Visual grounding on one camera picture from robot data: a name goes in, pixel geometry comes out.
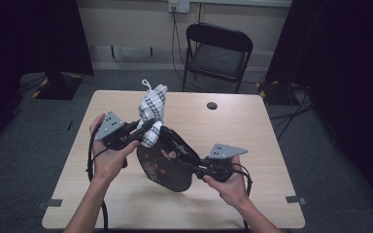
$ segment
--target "human arm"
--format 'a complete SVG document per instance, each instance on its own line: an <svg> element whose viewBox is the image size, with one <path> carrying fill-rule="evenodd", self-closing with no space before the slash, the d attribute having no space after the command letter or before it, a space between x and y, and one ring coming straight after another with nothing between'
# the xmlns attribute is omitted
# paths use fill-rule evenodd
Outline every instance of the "human arm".
<svg viewBox="0 0 373 233"><path fill-rule="evenodd" d="M232 157L232 163L240 164L239 156ZM242 171L239 165L233 165L233 168ZM204 176L204 180L210 187L220 193L226 204L238 211L253 232L281 232L251 201L245 189L243 175L233 173L228 181L224 183L217 182L210 176Z"/></svg>
<svg viewBox="0 0 373 233"><path fill-rule="evenodd" d="M105 114L98 116L90 125L91 134L104 117ZM138 141L134 141L122 150L105 150L96 157L93 179L64 232L93 232L108 187L120 172L125 157L133 152L138 144ZM104 149L105 146L101 142L93 142L93 154Z"/></svg>

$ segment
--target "electrical cord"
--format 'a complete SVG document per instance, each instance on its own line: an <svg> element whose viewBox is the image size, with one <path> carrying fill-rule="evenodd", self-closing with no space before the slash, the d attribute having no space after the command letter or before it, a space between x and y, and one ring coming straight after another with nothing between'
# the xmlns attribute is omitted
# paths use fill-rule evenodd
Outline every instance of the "electrical cord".
<svg viewBox="0 0 373 233"><path fill-rule="evenodd" d="M284 118L284 120L282 122L280 122L275 128L274 128L274 131L277 130L277 128L282 124L284 123L285 121L288 120L286 126L284 127L284 129L281 131L281 133L279 134L279 136L277 137L277 141L280 141L281 137L283 136L284 132L287 130L289 124L292 122L292 120L298 116L298 115L301 115L305 112L307 112L308 110L311 109L312 105L308 108L305 108L303 111L301 111L301 108L304 106L305 104L305 100L307 98L307 95L308 95L308 88L305 89L305 94L304 94L304 97L301 101L301 103L299 104L299 107L296 109L296 111L293 113L293 114L286 114L286 115L280 115L280 116L273 116L273 117L270 117L270 119L277 119L277 118Z"/></svg>
<svg viewBox="0 0 373 233"><path fill-rule="evenodd" d="M266 75L262 76L261 79L259 80L259 83L265 83L265 78L266 78Z"/></svg>
<svg viewBox="0 0 373 233"><path fill-rule="evenodd" d="M262 84L263 83L263 79L265 79L265 76L262 76L258 82L248 82L248 81L242 81L242 83L248 83L248 84Z"/></svg>
<svg viewBox="0 0 373 233"><path fill-rule="evenodd" d="M88 176L88 179L89 179L90 182L93 179L93 162L94 162L95 158L98 157L99 155L101 155L106 150L108 150L108 149L103 149L103 150L99 151L97 154L95 154L92 158L93 141L95 139L95 135L98 132L100 126L101 126L101 123L96 125L95 129L93 130L92 134L90 135L88 157L87 157L87 164L86 164L87 165L87 169L86 169L87 176ZM250 172L248 171L248 169L246 167L244 167L241 164L232 163L232 165L240 166L241 168L243 168L246 171L246 172L242 172L242 171L239 171L239 170L232 169L232 172L237 173L237 174L241 174L241 175L243 175L247 178L247 195L250 196L251 188L252 188L252 184L253 184L253 180L251 179ZM109 230L108 230L108 210L107 210L107 206L105 204L105 201L102 201L101 209L102 209L102 215L103 215L103 218L104 218L104 229L101 230L101 231L98 231L98 232L103 231L104 233L108 233L109 232ZM245 220L244 220L244 226L245 226L245 229L246 229L247 232L249 232L249 233L252 232Z"/></svg>
<svg viewBox="0 0 373 233"><path fill-rule="evenodd" d="M177 41L178 41L178 51L180 53L180 58L181 58L181 62L183 63L183 66L184 66L184 69L186 69L186 65L184 63L184 59L183 59L183 55L182 55L182 52L181 52L181 43L180 43L180 36L178 34L178 26L177 26L177 21L176 21L176 18L175 18L175 9L172 8L172 17L173 17L173 21L174 21L174 26L173 26L173 29L172 29L172 65L174 66L174 70L175 72L177 73L177 76L178 78L181 80L181 82L184 80L181 75L178 73L178 70L177 70L177 67L175 66L175 56L174 56L174 47L175 47L175 34L177 35ZM190 87L186 87L186 89L189 89L189 90L192 90L192 91L195 91L195 92L204 92L204 93L209 93L208 90L205 90L197 85L194 85L192 83L189 83L189 82L186 82L188 85L191 85L192 87L194 87L195 89L193 88L190 88Z"/></svg>
<svg viewBox="0 0 373 233"><path fill-rule="evenodd" d="M89 149L88 149L88 156L87 156L87 176L89 178L89 181L91 182L93 179L93 161L97 156L99 156L101 153L105 152L107 149L101 150L97 154L95 154L92 158L92 149L93 149L93 140L95 139L96 132L98 132L99 127L101 127L101 124L99 123L96 125L95 129L93 130L92 134L90 135L90 141L89 141ZM107 205L105 204L105 201L102 201L102 215L104 217L104 233L108 233L108 210Z"/></svg>
<svg viewBox="0 0 373 233"><path fill-rule="evenodd" d="M245 173L245 172L242 172L242 171L238 171L238 170L232 169L232 172L244 175L247 178L247 195L250 196L251 188L253 186L253 180L251 179L250 172L247 170L246 167L242 166L241 164L232 163L232 165L240 166L241 168L243 168L246 171L246 173ZM250 227L248 226L248 224L247 224L247 222L245 220L244 220L244 226L245 226L245 230L247 232L249 232L249 233L252 232L250 230Z"/></svg>
<svg viewBox="0 0 373 233"><path fill-rule="evenodd" d="M34 85L32 85L32 86L30 86L30 87L27 87L27 88L25 88L25 89L23 89L23 90L19 90L19 91L17 92L17 94L21 94L21 93L23 93L23 92L25 92L25 91L27 91L27 90L30 90L30 89L32 89L32 88L38 86L38 85L39 85L39 84L40 84L40 83L45 79L46 76L47 76L47 75L44 75L44 76L42 76L42 77L36 78L36 79L34 79L34 80L31 80L31 81L29 81L29 82L23 83L19 88L24 87L24 86L26 86L27 84L30 84L30 83L33 83L33 82L39 81L38 83L35 83Z"/></svg>

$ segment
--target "checkered cloth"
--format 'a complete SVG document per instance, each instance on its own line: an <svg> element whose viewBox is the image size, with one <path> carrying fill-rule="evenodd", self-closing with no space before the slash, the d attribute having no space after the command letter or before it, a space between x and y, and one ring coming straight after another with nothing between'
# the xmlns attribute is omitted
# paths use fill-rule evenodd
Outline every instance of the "checkered cloth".
<svg viewBox="0 0 373 233"><path fill-rule="evenodd" d="M141 145L151 148L158 140L159 130L163 124L165 94L168 87L161 84L153 90L148 81L142 80L142 84L146 85L149 90L139 105L139 117L141 119L137 129L141 128L144 122L149 119L155 119L153 127L144 135L144 140L141 142Z"/></svg>

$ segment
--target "black chair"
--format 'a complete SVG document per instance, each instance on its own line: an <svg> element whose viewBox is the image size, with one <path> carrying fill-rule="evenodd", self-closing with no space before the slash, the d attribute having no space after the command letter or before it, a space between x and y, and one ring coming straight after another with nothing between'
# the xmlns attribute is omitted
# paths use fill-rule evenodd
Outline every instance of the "black chair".
<svg viewBox="0 0 373 233"><path fill-rule="evenodd" d="M186 29L187 50L183 90L187 71L194 74L237 83L238 93L253 51L253 42L243 32L208 23L194 23ZM198 45L192 52L192 44Z"/></svg>

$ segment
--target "finger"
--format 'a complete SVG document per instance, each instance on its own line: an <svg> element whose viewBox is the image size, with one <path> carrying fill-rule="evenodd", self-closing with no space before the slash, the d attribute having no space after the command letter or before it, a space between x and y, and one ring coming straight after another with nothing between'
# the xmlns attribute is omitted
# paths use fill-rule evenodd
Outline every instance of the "finger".
<svg viewBox="0 0 373 233"><path fill-rule="evenodd" d="M89 126L90 133L93 132L96 125L98 125L103 120L104 117L105 117L105 113L102 113L101 115L96 117L96 119L93 121L93 123Z"/></svg>
<svg viewBox="0 0 373 233"><path fill-rule="evenodd" d="M120 150L120 153L122 153L125 157L129 155L131 152L133 152L139 145L138 141L133 141L128 146L126 146L124 149Z"/></svg>
<svg viewBox="0 0 373 233"><path fill-rule="evenodd" d="M205 175L203 177L204 181L213 189L215 189L216 191L220 192L219 189L220 189L220 183L217 182L214 178L208 176L208 175Z"/></svg>
<svg viewBox="0 0 373 233"><path fill-rule="evenodd" d="M235 155L231 158L231 163L232 164L240 164L241 165L241 161L239 159L239 155ZM234 165L233 168L235 170L238 170L238 171L241 171L242 172L242 167L241 166L238 166L238 165Z"/></svg>

